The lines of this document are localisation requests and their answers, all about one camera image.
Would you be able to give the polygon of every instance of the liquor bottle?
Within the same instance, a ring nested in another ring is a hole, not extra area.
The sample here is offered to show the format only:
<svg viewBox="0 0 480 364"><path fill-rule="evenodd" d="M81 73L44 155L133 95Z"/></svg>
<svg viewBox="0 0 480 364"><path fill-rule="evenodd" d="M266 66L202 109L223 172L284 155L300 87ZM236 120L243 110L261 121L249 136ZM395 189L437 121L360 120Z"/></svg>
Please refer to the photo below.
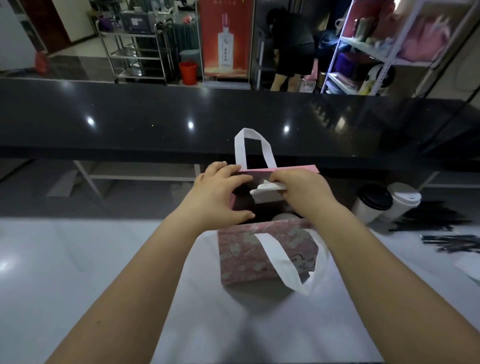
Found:
<svg viewBox="0 0 480 364"><path fill-rule="evenodd" d="M233 68L233 34L228 31L228 15L222 14L223 32L218 33L218 66Z"/></svg>

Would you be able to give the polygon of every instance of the person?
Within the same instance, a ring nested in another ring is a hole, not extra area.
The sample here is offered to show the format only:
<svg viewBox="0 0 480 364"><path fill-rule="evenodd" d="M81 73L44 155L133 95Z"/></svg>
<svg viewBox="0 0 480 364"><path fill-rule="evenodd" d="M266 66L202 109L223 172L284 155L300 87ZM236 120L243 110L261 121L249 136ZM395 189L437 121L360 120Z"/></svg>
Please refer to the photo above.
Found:
<svg viewBox="0 0 480 364"><path fill-rule="evenodd" d="M252 180L239 165L215 162L160 224L47 360L54 363L149 363L180 274L196 238L253 218L232 211L232 191ZM330 249L355 307L388 363L478 363L479 332L398 260L304 169L277 170L272 181L308 218Z"/></svg>
<svg viewBox="0 0 480 364"><path fill-rule="evenodd" d="M284 8L270 10L266 22L273 36L277 65L270 91L280 91L288 78L287 91L296 92L300 77L311 74L313 69L315 42L308 22Z"/></svg>

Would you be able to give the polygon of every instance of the dark doorway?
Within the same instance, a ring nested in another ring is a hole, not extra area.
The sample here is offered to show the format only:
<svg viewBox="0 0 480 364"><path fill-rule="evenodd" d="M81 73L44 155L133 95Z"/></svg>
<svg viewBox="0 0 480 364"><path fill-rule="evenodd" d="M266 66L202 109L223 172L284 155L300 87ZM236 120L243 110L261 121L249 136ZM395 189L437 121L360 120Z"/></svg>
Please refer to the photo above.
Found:
<svg viewBox="0 0 480 364"><path fill-rule="evenodd" d="M51 0L20 0L49 53L72 45Z"/></svg>

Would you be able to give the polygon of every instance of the white cup lid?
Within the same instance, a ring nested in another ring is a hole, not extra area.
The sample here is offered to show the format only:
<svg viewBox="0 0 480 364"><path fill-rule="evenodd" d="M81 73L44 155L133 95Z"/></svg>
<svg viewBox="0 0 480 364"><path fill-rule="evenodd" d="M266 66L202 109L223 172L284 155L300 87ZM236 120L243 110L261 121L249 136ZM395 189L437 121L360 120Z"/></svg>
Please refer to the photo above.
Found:
<svg viewBox="0 0 480 364"><path fill-rule="evenodd" d="M417 205L421 200L420 192L405 183L392 183L388 185L387 190L395 200L405 205Z"/></svg>

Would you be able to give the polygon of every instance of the black skirt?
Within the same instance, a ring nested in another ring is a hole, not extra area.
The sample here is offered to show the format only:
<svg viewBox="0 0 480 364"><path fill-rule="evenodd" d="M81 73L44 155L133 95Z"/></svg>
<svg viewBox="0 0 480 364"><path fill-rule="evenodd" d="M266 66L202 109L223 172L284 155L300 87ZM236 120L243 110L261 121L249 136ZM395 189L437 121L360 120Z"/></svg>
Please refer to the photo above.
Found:
<svg viewBox="0 0 480 364"><path fill-rule="evenodd" d="M292 77L294 74L302 76L312 73L315 44L301 44L280 51L277 74Z"/></svg>

